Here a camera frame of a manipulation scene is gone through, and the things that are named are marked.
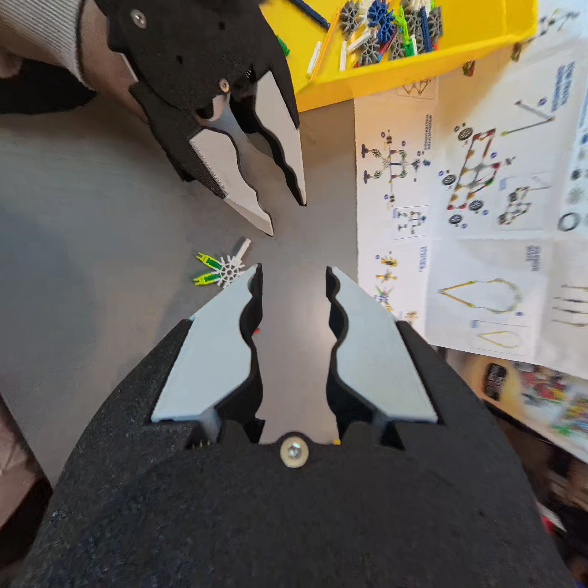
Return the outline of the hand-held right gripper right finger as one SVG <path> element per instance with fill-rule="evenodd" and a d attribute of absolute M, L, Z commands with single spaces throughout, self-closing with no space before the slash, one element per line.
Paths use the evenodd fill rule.
<path fill-rule="evenodd" d="M 394 315 L 334 266 L 326 269 L 326 295 L 336 337 L 327 402 L 336 419 L 437 423 Z"/>

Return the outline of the yellow box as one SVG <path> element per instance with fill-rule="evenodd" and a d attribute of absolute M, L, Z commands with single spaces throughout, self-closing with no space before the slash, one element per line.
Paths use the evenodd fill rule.
<path fill-rule="evenodd" d="M 331 24 L 327 32 L 290 1 L 265 1 L 263 15 L 290 50 L 289 64 L 299 112 L 409 85 L 459 68 L 497 49 L 533 36 L 537 1 L 435 1 L 444 34 L 424 56 L 340 70 L 343 42 L 337 20 L 344 1 L 307 1 Z"/>

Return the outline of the person's left hand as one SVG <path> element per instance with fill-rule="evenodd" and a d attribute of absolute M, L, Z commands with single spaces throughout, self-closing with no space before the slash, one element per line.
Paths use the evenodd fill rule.
<path fill-rule="evenodd" d="M 79 25 L 81 70 L 87 85 L 147 123 L 143 108 L 129 92 L 136 84 L 134 73 L 124 55 L 109 48 L 108 21 L 95 1 L 85 1 Z"/>

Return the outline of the printed instruction sheet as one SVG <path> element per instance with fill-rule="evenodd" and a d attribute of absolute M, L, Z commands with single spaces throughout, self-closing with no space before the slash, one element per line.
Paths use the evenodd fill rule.
<path fill-rule="evenodd" d="M 355 99 L 359 284 L 431 344 L 587 378 L 587 1 Z"/>

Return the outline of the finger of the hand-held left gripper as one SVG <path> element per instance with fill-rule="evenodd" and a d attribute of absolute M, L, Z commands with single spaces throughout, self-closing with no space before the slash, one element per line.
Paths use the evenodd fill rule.
<path fill-rule="evenodd" d="M 256 83 L 254 116 L 259 133 L 266 139 L 275 164 L 300 206 L 307 205 L 302 146 L 299 129 L 293 121 L 273 72 L 268 70 Z"/>
<path fill-rule="evenodd" d="M 261 207 L 256 189 L 243 177 L 238 148 L 225 131 L 209 125 L 195 111 L 188 112 L 188 142 L 212 178 L 220 197 L 264 234 L 275 234 L 271 216 Z"/>

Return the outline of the mixed building pieces pile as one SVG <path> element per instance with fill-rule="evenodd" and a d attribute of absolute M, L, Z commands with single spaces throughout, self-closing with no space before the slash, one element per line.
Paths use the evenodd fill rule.
<path fill-rule="evenodd" d="M 435 1 L 345 1 L 332 19 L 326 19 L 307 1 L 290 1 L 325 31 L 324 40 L 313 47 L 305 76 L 319 73 L 335 32 L 341 36 L 338 71 L 375 65 L 437 50 L 444 35 L 442 7 Z"/>

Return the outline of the printed building set box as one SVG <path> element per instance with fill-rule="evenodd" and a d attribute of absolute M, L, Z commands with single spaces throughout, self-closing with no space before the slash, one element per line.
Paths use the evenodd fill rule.
<path fill-rule="evenodd" d="M 482 401 L 587 463 L 587 381 L 456 350 L 446 358 Z"/>

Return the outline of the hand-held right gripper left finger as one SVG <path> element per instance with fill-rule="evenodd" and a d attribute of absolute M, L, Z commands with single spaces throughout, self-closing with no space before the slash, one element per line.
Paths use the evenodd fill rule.
<path fill-rule="evenodd" d="M 247 269 L 190 317 L 151 422 L 255 420 L 263 385 L 253 334 L 262 315 L 263 269 Z"/>

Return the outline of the person's beige knit top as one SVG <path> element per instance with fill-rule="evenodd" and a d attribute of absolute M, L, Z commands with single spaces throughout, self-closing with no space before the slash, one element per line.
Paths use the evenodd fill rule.
<path fill-rule="evenodd" d="M 1 1 L 1 114 L 38 115 L 86 105 L 96 93 L 81 81 L 82 1 Z M 38 480 L 1 402 L 1 527 Z"/>

